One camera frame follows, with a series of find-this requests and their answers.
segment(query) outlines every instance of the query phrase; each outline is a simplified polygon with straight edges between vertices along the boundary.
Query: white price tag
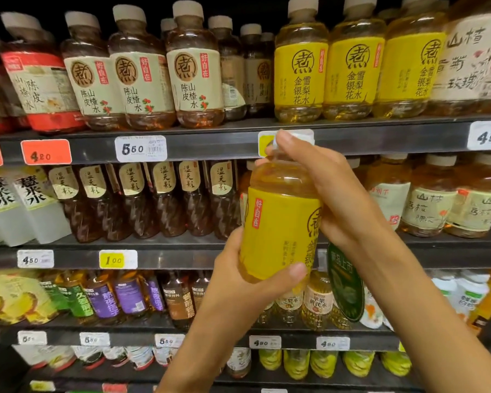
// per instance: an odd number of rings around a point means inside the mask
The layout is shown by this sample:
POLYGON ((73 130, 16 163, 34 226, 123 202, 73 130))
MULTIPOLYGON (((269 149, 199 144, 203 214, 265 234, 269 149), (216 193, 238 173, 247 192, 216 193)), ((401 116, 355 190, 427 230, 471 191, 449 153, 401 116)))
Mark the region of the white price tag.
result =
POLYGON ((111 346, 111 339, 107 332, 80 332, 82 346, 111 346))
POLYGON ((56 391, 51 380, 32 380, 29 386, 32 391, 56 391))
POLYGON ((281 349, 282 337, 279 335, 249 335, 251 349, 281 349))
POLYGON ((101 249, 98 252, 100 269, 138 269, 135 249, 101 249))
POLYGON ((468 150, 491 150, 491 121, 474 121, 471 123, 468 150))
POLYGON ((19 249, 17 265, 22 269, 52 269, 54 268, 54 252, 52 249, 19 249))
POLYGON ((47 345, 46 331, 18 331, 19 345, 47 345))
POLYGON ((156 347, 179 348, 184 341, 184 334, 155 334, 154 345, 156 347))
POLYGON ((167 145, 162 135, 119 136, 115 139, 115 151, 120 162, 167 160, 167 145))
POLYGON ((349 350, 350 337, 317 337, 316 350, 349 350))

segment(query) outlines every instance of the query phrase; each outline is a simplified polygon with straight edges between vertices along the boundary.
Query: yellow label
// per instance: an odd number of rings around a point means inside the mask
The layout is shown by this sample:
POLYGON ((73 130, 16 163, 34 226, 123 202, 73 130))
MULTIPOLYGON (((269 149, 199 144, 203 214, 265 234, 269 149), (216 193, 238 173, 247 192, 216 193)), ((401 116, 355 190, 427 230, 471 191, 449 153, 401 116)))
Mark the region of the yellow label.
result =
POLYGON ((429 98, 444 40, 443 32, 409 34, 388 40, 376 98, 381 102, 429 98))
POLYGON ((327 54, 324 102, 372 104, 383 52, 382 37, 358 37, 331 44, 327 54))
POLYGON ((457 192, 414 188, 404 209, 403 221, 420 229, 441 229, 457 192))
POLYGON ((100 269, 123 269, 124 254, 120 252, 101 252, 100 269))
POLYGON ((491 192, 458 189, 447 222, 468 231, 491 229, 491 192))
POLYGON ((250 187, 240 250, 246 271, 260 280, 296 262, 305 263, 311 271, 321 209, 317 198, 286 196, 250 187))
POLYGON ((326 43, 309 42, 275 51, 275 105, 310 106, 324 101, 326 43))

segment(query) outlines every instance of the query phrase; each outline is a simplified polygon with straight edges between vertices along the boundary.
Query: yellow bottle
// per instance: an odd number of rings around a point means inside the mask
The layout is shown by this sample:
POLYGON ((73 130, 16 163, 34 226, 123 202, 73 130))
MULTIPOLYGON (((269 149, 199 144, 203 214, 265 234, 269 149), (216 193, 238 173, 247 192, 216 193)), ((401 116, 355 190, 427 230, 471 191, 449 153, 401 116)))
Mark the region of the yellow bottle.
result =
POLYGON ((415 117, 424 111, 445 40, 445 13, 438 0, 402 0, 401 17, 390 23, 373 116, 415 117))
MULTIPOLYGON (((293 136, 314 144, 311 130, 293 136)), ((251 174, 240 250, 242 277, 258 282, 290 264, 303 262, 311 272, 320 227, 322 202, 307 170, 273 142, 272 162, 251 174)), ((301 292, 302 281, 294 290, 301 292)))
POLYGON ((477 306, 475 310, 469 315, 467 324, 475 335, 480 334, 480 331, 486 326, 488 320, 491 318, 491 277, 487 282, 489 285, 489 293, 482 302, 477 306))
POLYGON ((275 41, 275 116, 283 123, 320 117, 327 62, 327 28, 315 20, 318 0, 289 0, 289 23, 275 41))
POLYGON ((372 18, 376 0, 346 0, 346 19, 329 35, 322 112, 329 120, 367 117, 376 95, 386 25, 372 18))

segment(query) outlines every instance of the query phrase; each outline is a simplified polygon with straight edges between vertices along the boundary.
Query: plastic bottle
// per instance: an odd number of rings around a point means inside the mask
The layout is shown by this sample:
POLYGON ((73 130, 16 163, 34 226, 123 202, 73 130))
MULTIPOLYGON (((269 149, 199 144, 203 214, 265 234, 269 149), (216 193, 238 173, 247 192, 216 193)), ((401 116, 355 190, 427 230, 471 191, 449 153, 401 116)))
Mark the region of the plastic bottle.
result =
POLYGON ((374 18, 376 0, 345 0, 346 19, 329 34, 322 113, 356 120, 371 112, 384 55, 385 22, 374 18))
POLYGON ((98 317, 83 288, 84 271, 64 270, 56 277, 55 284, 65 296, 72 315, 78 319, 80 324, 93 325, 98 322, 98 317))
POLYGON ((262 313, 260 313, 260 315, 256 319, 257 325, 261 325, 264 327, 269 325, 269 323, 271 321, 271 316, 272 316, 273 310, 274 310, 273 305, 274 305, 274 302, 271 302, 264 308, 262 313))
POLYGON ((245 103, 249 117, 272 114, 273 57, 262 43, 262 26, 248 23, 240 28, 245 58, 245 103))
POLYGON ((0 18, 15 40, 2 60, 29 125, 46 135, 84 129, 62 57, 44 40, 38 19, 18 12, 2 12, 0 18))
POLYGON ((437 75, 445 40, 445 13, 438 0, 402 0, 389 24, 373 116, 408 118, 422 113, 437 75))
POLYGON ((153 350, 150 346, 127 346, 125 350, 137 371, 145 370, 154 361, 153 350))
POLYGON ((198 312, 200 305, 202 305, 203 297, 206 294, 207 286, 211 281, 211 271, 209 270, 198 270, 198 278, 191 286, 191 291, 193 292, 193 299, 195 301, 195 309, 198 312))
POLYGON ((411 371, 412 363, 404 352, 381 352, 380 360, 386 370, 396 376, 406 376, 411 371))
POLYGON ((226 363, 226 372, 232 378, 241 379, 251 370, 251 349, 235 347, 226 363))
MULTIPOLYGON (((0 40, 0 53, 4 50, 4 43, 0 40)), ((14 90, 13 83, 7 74, 6 68, 0 58, 0 98, 6 108, 7 121, 13 130, 29 129, 26 112, 23 111, 22 104, 14 90)))
POLYGON ((300 315, 300 308, 304 302, 304 292, 294 294, 293 291, 289 291, 287 294, 278 298, 276 303, 276 313, 279 318, 288 325, 292 325, 298 320, 300 315))
POLYGON ((236 190, 236 161, 204 161, 215 236, 227 240, 240 226, 240 195, 236 190))
POLYGON ((213 231, 211 202, 200 166, 203 164, 198 161, 181 161, 176 165, 184 194, 187 229, 193 236, 206 236, 213 231))
MULTIPOLYGON (((292 135, 314 144, 310 132, 292 135)), ((307 170, 283 154, 276 139, 273 148, 272 162, 251 174, 239 263, 250 282, 265 280, 297 261, 304 261, 311 272, 315 258, 321 200, 307 170), (293 248, 287 243, 294 243, 293 248)), ((299 293, 305 284, 306 279, 293 292, 299 293)))
POLYGON ((177 25, 174 18, 164 18, 160 21, 160 39, 165 43, 167 40, 167 35, 174 29, 177 25))
POLYGON ((399 8, 387 8, 380 11, 377 15, 382 19, 386 25, 389 25, 392 21, 400 16, 399 8))
POLYGON ((102 352, 111 363, 111 367, 118 368, 129 362, 127 352, 123 346, 105 347, 102 352))
POLYGON ((69 368, 76 361, 75 352, 70 346, 41 346, 47 365, 55 372, 69 368))
POLYGON ((105 165, 79 167, 79 177, 85 195, 105 234, 105 239, 116 242, 133 232, 124 209, 118 180, 110 180, 105 165))
POLYGON ((318 0, 289 0, 289 23, 275 40, 275 116, 282 123, 320 117, 327 64, 326 26, 315 20, 318 0))
POLYGON ((375 352, 371 350, 350 350, 348 352, 343 352, 342 354, 342 360, 346 365, 346 368, 354 376, 358 376, 360 378, 364 378, 369 374, 374 357, 375 352))
POLYGON ((158 234, 160 226, 153 206, 153 198, 145 182, 140 163, 107 164, 111 186, 124 198, 129 224, 138 238, 150 238, 158 234))
POLYGON ((304 291, 302 321, 311 330, 323 331, 331 320, 334 296, 326 272, 312 270, 304 291))
POLYGON ((314 373, 321 378, 333 376, 337 365, 338 352, 334 350, 311 350, 309 364, 314 373))
POLYGON ((482 302, 489 293, 489 273, 485 270, 460 271, 457 278, 457 289, 449 297, 449 302, 457 311, 458 317, 467 322, 469 314, 482 302))
POLYGON ((457 156, 430 153, 424 165, 413 169, 402 231, 418 237, 433 237, 442 231, 457 196, 456 161, 457 156))
POLYGON ((259 349, 258 357, 266 370, 275 371, 282 365, 282 351, 280 349, 259 349))
POLYGON ((127 122, 139 131, 169 128, 176 121, 164 44, 145 29, 143 9, 113 7, 118 32, 108 48, 115 65, 127 122))
POLYGON ((457 290, 457 281, 454 272, 451 270, 434 269, 431 270, 431 281, 445 297, 451 297, 457 290))
POLYGON ((113 288, 112 270, 88 270, 85 272, 84 292, 91 302, 100 324, 116 325, 125 321, 113 288))
POLYGON ((0 238, 9 247, 25 244, 34 239, 27 211, 13 185, 6 178, 6 171, 0 168, 0 238))
POLYGON ((475 335, 479 335, 480 331, 487 325, 491 319, 491 278, 487 282, 489 293, 484 300, 473 310, 468 318, 468 326, 475 335))
POLYGON ((187 275, 170 270, 167 282, 162 285, 173 325, 184 331, 189 330, 195 318, 193 297, 188 280, 187 275))
POLYGON ((367 170, 364 187, 379 205, 384 217, 396 230, 411 185, 411 166, 407 153, 382 154, 367 170))
POLYGON ((95 211, 70 165, 49 167, 47 176, 63 206, 71 231, 79 243, 90 243, 104 236, 95 211))
POLYGON ((178 27, 166 48, 176 116, 186 128, 216 127, 225 117, 218 41, 196 1, 175 2, 173 16, 178 27))
POLYGON ((56 285, 56 278, 61 273, 60 270, 49 269, 42 271, 38 275, 38 281, 42 288, 46 291, 47 295, 51 298, 53 305, 60 313, 69 311, 69 304, 67 299, 60 292, 58 286, 56 285))
POLYGON ((458 194, 445 231, 464 238, 484 237, 491 229, 491 154, 478 153, 457 171, 458 194))
POLYGON ((226 120, 240 120, 247 112, 244 99, 246 72, 242 44, 233 35, 233 20, 229 16, 212 16, 207 20, 207 25, 218 40, 226 120))
POLYGON ((164 237, 180 236, 187 230, 187 216, 173 162, 144 163, 144 171, 153 193, 160 231, 164 237))
POLYGON ((285 349, 284 369, 288 375, 295 379, 304 379, 309 370, 310 350, 285 349))
POLYGON ((35 345, 12 345, 13 349, 31 367, 32 370, 44 368, 47 365, 45 354, 35 345))
POLYGON ((65 21, 71 38, 60 49, 85 123, 93 131, 128 128, 115 67, 100 37, 98 19, 90 13, 68 11, 65 21))
POLYGON ((364 295, 365 307, 360 323, 365 325, 367 328, 377 330, 384 322, 384 313, 382 313, 380 306, 378 306, 378 303, 376 303, 376 300, 373 297, 373 294, 366 286, 364 286, 364 295))
POLYGON ((71 346, 75 356, 80 360, 86 370, 94 370, 102 365, 106 358, 101 347, 96 346, 71 346))
POLYGON ((154 271, 143 270, 140 275, 142 276, 145 295, 149 298, 153 310, 159 312, 159 314, 166 313, 165 298, 154 271))
POLYGON ((491 0, 477 0, 471 15, 451 13, 438 74, 426 113, 455 116, 476 109, 491 68, 491 0))
POLYGON ((145 319, 150 316, 149 298, 144 294, 143 278, 137 270, 116 271, 113 287, 118 303, 130 318, 145 319))
POLYGON ((238 192, 240 193, 240 220, 242 222, 242 226, 246 222, 248 192, 249 186, 251 185, 251 173, 255 169, 255 161, 247 160, 245 165, 247 167, 247 171, 244 172, 238 182, 238 192))
POLYGON ((27 209, 27 219, 40 244, 48 244, 71 234, 62 206, 39 166, 8 171, 8 179, 27 209))

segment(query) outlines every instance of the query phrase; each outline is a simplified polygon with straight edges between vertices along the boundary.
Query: green label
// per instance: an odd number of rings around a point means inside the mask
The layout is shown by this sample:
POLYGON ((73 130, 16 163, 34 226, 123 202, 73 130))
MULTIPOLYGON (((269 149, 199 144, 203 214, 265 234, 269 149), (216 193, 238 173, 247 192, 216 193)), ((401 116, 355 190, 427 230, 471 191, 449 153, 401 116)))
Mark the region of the green label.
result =
POLYGON ((349 321, 359 321, 364 314, 364 282, 346 255, 332 243, 327 247, 327 271, 338 308, 349 321))
POLYGON ((67 299, 67 304, 74 317, 89 317, 93 311, 89 299, 79 285, 72 287, 58 287, 67 299))
POLYGON ((471 292, 471 291, 465 291, 465 294, 468 296, 468 297, 473 297, 475 299, 480 299, 481 297, 483 297, 484 295, 482 294, 477 294, 476 292, 471 292))
POLYGON ((40 281, 40 285, 46 290, 47 295, 58 310, 67 310, 69 305, 64 295, 52 281, 40 281))

